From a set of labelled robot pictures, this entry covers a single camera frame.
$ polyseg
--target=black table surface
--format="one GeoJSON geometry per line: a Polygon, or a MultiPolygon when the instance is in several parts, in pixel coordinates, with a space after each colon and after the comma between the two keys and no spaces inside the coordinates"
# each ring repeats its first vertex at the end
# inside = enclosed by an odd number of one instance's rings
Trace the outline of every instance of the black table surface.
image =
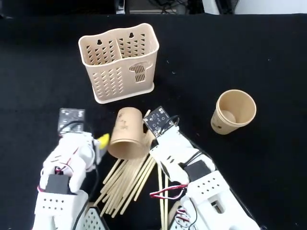
{"type": "MultiPolygon", "coordinates": [[[[117,111],[162,105],[214,159],[260,225],[306,230],[307,16],[63,16],[0,20],[0,225],[31,229],[43,160],[55,148],[59,109],[84,108],[95,136],[117,111]],[[150,23],[160,43],[152,93],[105,105],[94,100],[78,39],[150,23]],[[254,121],[221,136],[210,119],[218,96],[248,92],[254,121]]],[[[100,165],[106,176],[116,159],[100,165]]],[[[86,179],[90,191],[94,174],[86,179]]],[[[156,170],[111,230],[159,228],[156,170]]]]}

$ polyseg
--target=cable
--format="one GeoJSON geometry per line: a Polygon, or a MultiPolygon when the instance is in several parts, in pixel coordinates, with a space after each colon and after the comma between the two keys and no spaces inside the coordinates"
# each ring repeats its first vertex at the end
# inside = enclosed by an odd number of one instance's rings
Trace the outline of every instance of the cable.
{"type": "Polygon", "coordinates": [[[185,187],[187,187],[187,186],[188,186],[187,184],[174,185],[174,186],[170,186],[170,187],[164,188],[164,189],[162,189],[162,190],[160,190],[160,191],[156,191],[156,192],[149,193],[149,195],[153,196],[153,195],[157,195],[157,194],[163,193],[163,192],[165,192],[165,191],[174,190],[174,189],[179,189],[179,188],[185,188],[185,187]]]}
{"type": "Polygon", "coordinates": [[[73,121],[70,121],[68,122],[67,124],[63,125],[59,130],[58,130],[58,134],[59,136],[61,136],[61,132],[63,131],[63,129],[65,129],[67,126],[70,126],[71,124],[84,124],[84,125],[87,125],[89,130],[90,130],[90,133],[93,135],[93,129],[92,127],[86,123],[85,121],[80,121],[80,120],[73,120],[73,121]]]}
{"type": "Polygon", "coordinates": [[[180,118],[179,118],[178,115],[169,117],[169,118],[165,121],[165,123],[162,125],[162,127],[161,127],[161,129],[160,129],[160,135],[162,135],[162,134],[165,132],[165,131],[164,131],[164,132],[162,133],[162,131],[164,130],[164,128],[165,128],[165,126],[168,124],[168,122],[169,122],[169,121],[173,121],[175,118],[177,118],[177,121],[175,122],[175,126],[177,126],[177,125],[179,124],[180,118]]]}
{"type": "Polygon", "coordinates": [[[188,230],[190,230],[190,228],[196,223],[197,217],[198,217],[198,216],[197,216],[197,209],[196,209],[195,204],[193,203],[193,201],[192,201],[191,198],[190,198],[190,201],[191,201],[191,203],[193,204],[193,207],[194,207],[194,210],[195,210],[195,213],[196,213],[196,218],[195,218],[195,220],[193,221],[193,223],[190,224],[188,230]]]}
{"type": "Polygon", "coordinates": [[[181,198],[182,194],[183,194],[183,189],[181,190],[179,195],[174,196],[174,197],[161,196],[161,195],[151,195],[150,197],[151,198],[159,198],[159,199],[177,200],[177,199],[181,198]]]}
{"type": "Polygon", "coordinates": [[[96,182],[95,182],[95,185],[94,185],[93,189],[91,190],[90,195],[88,196],[85,204],[83,205],[81,211],[79,212],[79,214],[78,214],[78,216],[76,218],[76,221],[75,221],[75,223],[74,223],[74,225],[72,227],[72,230],[76,230],[78,222],[80,220],[80,217],[82,216],[84,210],[86,209],[86,206],[89,203],[89,201],[93,198],[94,193],[95,193],[95,191],[96,191],[96,189],[98,187],[98,184],[99,184],[99,171],[98,171],[98,167],[97,167],[97,153],[96,153],[95,150],[94,150],[94,153],[95,153],[94,166],[95,166],[95,171],[96,171],[96,182]]]}
{"type": "Polygon", "coordinates": [[[193,156],[191,156],[190,159],[188,159],[185,163],[182,163],[182,167],[186,167],[188,164],[190,164],[191,161],[195,160],[197,157],[199,157],[200,155],[202,155],[202,151],[198,150],[195,154],[193,154],[193,156]]]}

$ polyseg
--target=tipped over paper cup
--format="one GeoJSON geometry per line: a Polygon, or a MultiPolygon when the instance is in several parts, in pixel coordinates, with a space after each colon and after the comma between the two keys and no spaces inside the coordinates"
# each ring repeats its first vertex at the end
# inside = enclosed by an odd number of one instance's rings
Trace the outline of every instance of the tipped over paper cup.
{"type": "Polygon", "coordinates": [[[228,134],[249,124],[256,115],[253,98],[241,90],[228,90],[216,102],[211,126],[218,134],[228,134]]]}
{"type": "Polygon", "coordinates": [[[109,153],[119,159],[136,159],[146,156],[149,147],[143,133],[142,113],[133,107],[119,110],[113,129],[109,153]]]}

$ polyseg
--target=white plastic bracket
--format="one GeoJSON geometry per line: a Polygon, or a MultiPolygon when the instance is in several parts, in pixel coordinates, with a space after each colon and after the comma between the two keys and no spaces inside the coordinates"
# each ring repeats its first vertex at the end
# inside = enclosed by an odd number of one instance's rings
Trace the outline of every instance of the white plastic bracket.
{"type": "Polygon", "coordinates": [[[214,171],[188,185],[187,196],[193,198],[194,204],[198,205],[204,200],[229,190],[229,185],[219,171],[214,171]]]}

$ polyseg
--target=paper cup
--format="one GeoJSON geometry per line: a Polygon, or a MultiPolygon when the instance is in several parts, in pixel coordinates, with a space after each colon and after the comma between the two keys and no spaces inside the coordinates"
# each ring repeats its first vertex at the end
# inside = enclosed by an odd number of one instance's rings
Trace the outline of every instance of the paper cup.
{"type": "Polygon", "coordinates": [[[112,156],[126,160],[148,154],[140,110],[126,107],[118,112],[108,151],[112,156]]]}
{"type": "Polygon", "coordinates": [[[211,126],[218,134],[228,134],[249,124],[256,115],[256,104],[241,90],[228,90],[219,97],[211,126]]]}

